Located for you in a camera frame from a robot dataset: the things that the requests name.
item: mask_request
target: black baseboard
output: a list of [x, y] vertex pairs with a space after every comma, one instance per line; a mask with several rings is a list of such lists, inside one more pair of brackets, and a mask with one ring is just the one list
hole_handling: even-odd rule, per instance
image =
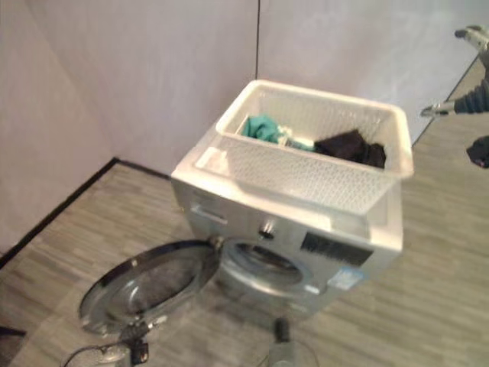
[[156, 177], [159, 177], [159, 178], [164, 178], [165, 180], [169, 180], [170, 179], [170, 176], [168, 176], [167, 174], [162, 174], [161, 172], [152, 170], [151, 168], [147, 168], [145, 166], [141, 166], [140, 164], [137, 164], [137, 163], [132, 163], [130, 161], [120, 160], [119, 161], [119, 164], [122, 164], [122, 165], [124, 165], [126, 167], [134, 168], [135, 170], [138, 170], [138, 171], [141, 171], [141, 172], [145, 172], [146, 174], [150, 174], [151, 176], [156, 176]]
[[5, 266], [10, 260], [14, 258], [40, 231], [46, 228], [51, 222], [53, 222], [57, 216], [59, 216], [72, 202], [74, 202], [82, 193], [84, 193], [89, 187], [91, 187], [100, 177], [108, 172], [121, 160], [118, 158], [111, 159], [100, 171], [91, 176], [82, 186], [69, 195], [60, 205], [58, 205], [51, 213], [49, 213], [44, 219], [42, 219], [27, 235], [25, 235], [17, 245], [8, 250], [5, 255], [0, 258], [0, 269]]

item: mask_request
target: silver washing machine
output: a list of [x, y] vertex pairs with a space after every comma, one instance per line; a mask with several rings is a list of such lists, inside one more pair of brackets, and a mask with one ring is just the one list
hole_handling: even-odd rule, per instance
[[401, 253], [400, 185], [365, 216], [340, 212], [214, 174], [219, 139], [210, 128], [171, 178], [196, 237], [222, 239], [216, 280], [241, 301], [308, 317]]

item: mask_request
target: wooden floor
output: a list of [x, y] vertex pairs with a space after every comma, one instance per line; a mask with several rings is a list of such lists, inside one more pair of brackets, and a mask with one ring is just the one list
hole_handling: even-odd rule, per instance
[[[458, 93], [482, 72], [476, 64]], [[489, 135], [488, 116], [433, 122], [416, 144], [403, 256], [294, 330], [321, 366], [489, 365], [489, 171], [465, 154]], [[89, 286], [132, 255], [190, 237], [167, 181], [115, 166], [0, 271], [0, 325], [28, 332], [11, 366], [59, 365], [100, 343], [76, 315]], [[259, 364], [268, 331], [227, 312], [212, 287], [206, 300], [150, 335], [148, 367]]]

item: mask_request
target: laundry basket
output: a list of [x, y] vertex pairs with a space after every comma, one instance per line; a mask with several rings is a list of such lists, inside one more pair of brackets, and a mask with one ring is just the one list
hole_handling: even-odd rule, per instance
[[[384, 146], [385, 169], [241, 136], [247, 118], [256, 115], [309, 141], [356, 128], [368, 143]], [[215, 128], [221, 135], [216, 148], [226, 159], [226, 169], [217, 174], [352, 213], [366, 213], [393, 184], [413, 174], [406, 115], [396, 106], [256, 80]]]

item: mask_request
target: black garment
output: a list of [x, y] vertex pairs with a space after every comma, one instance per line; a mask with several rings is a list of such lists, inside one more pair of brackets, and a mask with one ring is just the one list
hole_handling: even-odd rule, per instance
[[479, 167], [489, 167], [489, 136], [474, 141], [474, 144], [467, 148], [467, 154], [471, 161]]
[[358, 130], [314, 142], [315, 152], [372, 167], [384, 168], [386, 155], [380, 144], [368, 144]]

